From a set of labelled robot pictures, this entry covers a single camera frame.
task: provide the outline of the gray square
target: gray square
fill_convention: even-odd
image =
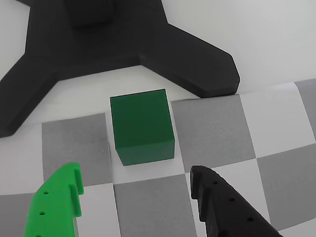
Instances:
[[[259,158],[258,165],[277,230],[316,218],[316,144]]]
[[[295,82],[316,137],[316,79]]]
[[[23,236],[33,195],[34,194],[16,194],[0,196],[1,236]]]
[[[79,162],[84,186],[112,182],[105,114],[43,123],[42,148],[45,181],[62,165]]]
[[[196,237],[184,174],[114,185],[122,237]]]
[[[255,158],[239,95],[173,101],[185,172]]]

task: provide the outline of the white background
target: white background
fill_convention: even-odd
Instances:
[[[162,2],[170,24],[233,56],[239,93],[316,78],[315,0]],[[0,78],[24,53],[28,16],[27,6],[0,1]],[[160,88],[166,88],[169,100],[196,98],[137,66],[59,82],[26,123],[107,111],[110,96]]]

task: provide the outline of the checkerboard mat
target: checkerboard mat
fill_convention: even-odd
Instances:
[[[21,237],[34,192],[81,165],[80,237],[205,237],[192,165],[213,168],[284,237],[316,235],[316,80],[169,103],[175,158],[123,166],[111,113],[22,126],[0,139],[0,235]]]

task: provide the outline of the white square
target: white square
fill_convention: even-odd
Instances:
[[[271,223],[257,159],[228,164],[213,170]]]
[[[80,237],[120,237],[113,183],[84,187],[80,195],[82,216],[77,218]]]
[[[240,95],[257,158],[315,143],[294,83]]]
[[[279,231],[283,237],[316,236],[316,219]]]
[[[189,190],[189,195],[190,195],[190,202],[191,202],[191,207],[192,207],[194,224],[196,226],[197,237],[207,237],[205,222],[199,221],[198,200],[194,200],[194,199],[191,198],[190,173],[186,173],[186,180],[187,180],[187,184],[188,184],[188,190]]]
[[[175,139],[175,154],[173,159],[155,161],[150,163],[123,166],[115,150],[114,133],[111,113],[107,114],[108,139],[110,143],[111,166],[113,183],[129,183],[140,180],[156,179],[166,176],[184,174],[183,161],[175,128],[171,103],[169,103],[170,117]]]
[[[41,124],[0,139],[0,195],[34,193],[44,183]]]

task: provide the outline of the black plastic part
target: black plastic part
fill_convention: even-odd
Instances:
[[[114,11],[112,0],[64,0],[64,4],[75,29],[108,22]]]
[[[35,0],[17,0],[17,1],[23,3],[23,4],[27,5],[27,6],[31,6],[32,3],[33,3]]]
[[[232,186],[204,166],[191,168],[191,195],[208,237],[281,237]]]
[[[231,55],[169,25],[161,0],[113,5],[111,22],[74,30],[63,0],[33,1],[25,55],[0,83],[0,137],[13,134],[47,94],[53,83],[41,86],[52,71],[56,82],[144,65],[199,97],[236,93]]]

